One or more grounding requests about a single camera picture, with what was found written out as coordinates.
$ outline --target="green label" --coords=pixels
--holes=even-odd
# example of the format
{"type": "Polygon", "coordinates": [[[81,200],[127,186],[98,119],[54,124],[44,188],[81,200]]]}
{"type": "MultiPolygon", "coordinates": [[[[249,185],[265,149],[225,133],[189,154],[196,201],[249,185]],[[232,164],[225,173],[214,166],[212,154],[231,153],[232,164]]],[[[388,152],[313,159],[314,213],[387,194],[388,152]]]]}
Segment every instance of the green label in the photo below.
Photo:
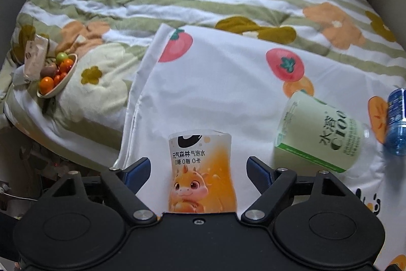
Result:
{"type": "Polygon", "coordinates": [[[350,169],[361,152],[363,125],[337,108],[295,92],[279,123],[275,147],[336,172],[350,169]]]}
{"type": "Polygon", "coordinates": [[[319,159],[318,157],[315,157],[313,155],[310,155],[310,154],[304,153],[302,151],[299,151],[298,149],[293,148],[291,146],[288,146],[286,144],[281,143],[281,144],[279,144],[277,146],[277,148],[283,149],[284,151],[287,151],[289,153],[292,153],[292,154],[298,155],[300,157],[303,157],[304,159],[306,159],[306,160],[308,160],[310,162],[313,162],[313,163],[315,163],[317,165],[323,166],[323,167],[325,167],[327,169],[333,170],[333,171],[335,171],[337,173],[343,173],[345,171],[344,169],[342,169],[340,167],[332,165],[331,163],[328,163],[328,162],[326,162],[326,161],[324,161],[322,159],[319,159]]]}

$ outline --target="blue plastic bottle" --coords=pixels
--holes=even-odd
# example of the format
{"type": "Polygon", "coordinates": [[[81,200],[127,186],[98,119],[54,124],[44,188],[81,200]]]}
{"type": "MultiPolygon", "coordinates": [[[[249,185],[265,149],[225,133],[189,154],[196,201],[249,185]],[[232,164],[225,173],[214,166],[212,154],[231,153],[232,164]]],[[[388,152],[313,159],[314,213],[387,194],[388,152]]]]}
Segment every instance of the blue plastic bottle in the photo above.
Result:
{"type": "Polygon", "coordinates": [[[405,89],[396,89],[388,97],[385,147],[396,155],[406,155],[405,89]]]}

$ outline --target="orange flower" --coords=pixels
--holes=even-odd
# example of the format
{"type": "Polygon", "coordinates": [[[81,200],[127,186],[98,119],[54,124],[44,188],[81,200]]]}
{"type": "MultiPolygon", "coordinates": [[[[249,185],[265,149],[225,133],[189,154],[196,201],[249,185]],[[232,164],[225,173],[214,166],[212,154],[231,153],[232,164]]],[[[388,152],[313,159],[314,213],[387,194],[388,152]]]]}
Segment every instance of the orange flower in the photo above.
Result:
{"type": "Polygon", "coordinates": [[[338,49],[348,50],[351,44],[361,46],[365,37],[352,23],[350,16],[330,3],[309,6],[303,9],[306,18],[319,23],[322,34],[338,49]]]}
{"type": "Polygon", "coordinates": [[[106,22],[90,22],[86,27],[78,21],[72,21],[62,30],[62,41],[55,49],[59,52],[76,53],[78,58],[83,57],[90,49],[103,44],[102,35],[110,30],[106,22]]]}

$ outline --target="red tomato print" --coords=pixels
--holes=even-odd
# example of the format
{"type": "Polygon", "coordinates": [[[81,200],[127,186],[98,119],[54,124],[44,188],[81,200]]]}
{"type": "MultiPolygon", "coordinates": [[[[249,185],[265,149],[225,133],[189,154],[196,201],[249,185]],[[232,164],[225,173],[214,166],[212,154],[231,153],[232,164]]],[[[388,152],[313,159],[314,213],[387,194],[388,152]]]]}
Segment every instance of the red tomato print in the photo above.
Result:
{"type": "Polygon", "coordinates": [[[272,49],[266,53],[266,60],[277,78],[285,82],[296,82],[305,74],[302,59],[296,53],[285,49],[272,49]]]}
{"type": "Polygon", "coordinates": [[[191,35],[185,33],[182,29],[176,29],[165,46],[159,62],[169,62],[180,58],[190,49],[192,43],[193,38],[191,35]]]}

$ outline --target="green fruit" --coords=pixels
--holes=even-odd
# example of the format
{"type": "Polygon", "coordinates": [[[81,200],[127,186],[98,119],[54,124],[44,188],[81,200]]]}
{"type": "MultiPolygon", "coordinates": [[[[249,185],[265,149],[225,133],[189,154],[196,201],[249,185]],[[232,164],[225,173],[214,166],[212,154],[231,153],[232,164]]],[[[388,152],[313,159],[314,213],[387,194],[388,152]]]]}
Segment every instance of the green fruit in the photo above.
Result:
{"type": "Polygon", "coordinates": [[[62,63],[63,60],[67,59],[68,55],[65,52],[59,52],[56,55],[56,64],[60,65],[62,63]]]}

